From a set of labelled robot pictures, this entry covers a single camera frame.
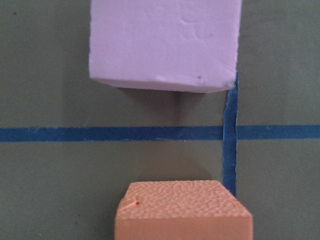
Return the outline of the orange foam block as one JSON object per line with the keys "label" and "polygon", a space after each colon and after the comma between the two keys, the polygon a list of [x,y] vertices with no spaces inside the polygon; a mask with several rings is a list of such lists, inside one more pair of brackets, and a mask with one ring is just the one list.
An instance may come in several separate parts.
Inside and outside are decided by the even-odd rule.
{"label": "orange foam block", "polygon": [[252,214],[217,180],[132,182],[116,240],[251,240]]}

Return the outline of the pink foam block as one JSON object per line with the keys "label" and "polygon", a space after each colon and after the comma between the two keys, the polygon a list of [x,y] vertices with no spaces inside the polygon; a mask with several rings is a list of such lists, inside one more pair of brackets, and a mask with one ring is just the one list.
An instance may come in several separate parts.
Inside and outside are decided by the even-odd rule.
{"label": "pink foam block", "polygon": [[117,88],[230,90],[241,12],[240,0],[93,0],[89,76]]}

